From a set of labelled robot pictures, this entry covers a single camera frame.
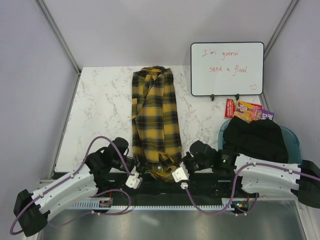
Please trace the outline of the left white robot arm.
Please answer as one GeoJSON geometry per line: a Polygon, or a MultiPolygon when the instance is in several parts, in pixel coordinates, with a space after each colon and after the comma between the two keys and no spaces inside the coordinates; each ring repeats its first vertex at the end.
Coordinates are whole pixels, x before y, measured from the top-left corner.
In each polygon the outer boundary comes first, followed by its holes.
{"type": "Polygon", "coordinates": [[[142,178],[136,170],[136,162],[126,156],[129,143],[122,137],[110,140],[97,136],[109,144],[95,152],[88,148],[79,166],[52,183],[29,192],[18,193],[13,208],[15,219],[10,227],[12,236],[23,233],[33,236],[44,229],[49,221],[72,204],[89,197],[104,197],[110,192],[108,182],[102,180],[111,169],[127,174],[126,187],[137,189],[142,178]]]}

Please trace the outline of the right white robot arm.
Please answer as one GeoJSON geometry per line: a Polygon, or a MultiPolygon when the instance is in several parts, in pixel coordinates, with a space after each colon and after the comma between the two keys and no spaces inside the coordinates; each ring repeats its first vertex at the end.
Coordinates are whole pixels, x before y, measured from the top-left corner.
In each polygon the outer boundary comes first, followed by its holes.
{"type": "Polygon", "coordinates": [[[253,158],[230,150],[215,150],[201,141],[194,142],[172,172],[175,182],[187,188],[190,175],[211,169],[213,174],[231,180],[229,191],[235,197],[244,193],[266,196],[294,195],[309,207],[320,207],[320,169],[312,161],[279,163],[253,158]]]}

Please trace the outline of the yellow plaid flannel shirt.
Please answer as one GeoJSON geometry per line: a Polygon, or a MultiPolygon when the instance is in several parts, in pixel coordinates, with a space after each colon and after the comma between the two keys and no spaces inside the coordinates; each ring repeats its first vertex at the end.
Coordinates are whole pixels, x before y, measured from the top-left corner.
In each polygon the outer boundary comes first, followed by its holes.
{"type": "Polygon", "coordinates": [[[172,182],[182,160],[172,70],[149,66],[134,72],[131,95],[133,158],[156,180],[172,182]]]}

